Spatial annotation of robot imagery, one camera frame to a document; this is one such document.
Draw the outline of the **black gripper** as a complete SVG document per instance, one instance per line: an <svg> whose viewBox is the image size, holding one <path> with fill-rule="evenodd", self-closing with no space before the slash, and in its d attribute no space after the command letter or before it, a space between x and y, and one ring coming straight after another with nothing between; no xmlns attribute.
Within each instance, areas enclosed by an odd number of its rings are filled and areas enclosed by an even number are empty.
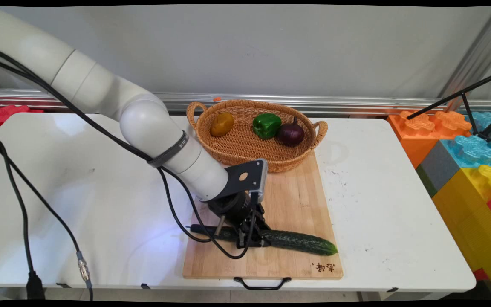
<svg viewBox="0 0 491 307"><path fill-rule="evenodd" d="M262 200L263 194L259 192L249 195L242 191L217 200L210 200L207 206L216 216L225 216L225 223L236 229L238 249L249 247L248 232L253 218L255 218L255 247L271 247L271 239L267 237L271 229L263 216L265 212L261 204Z"/></svg>

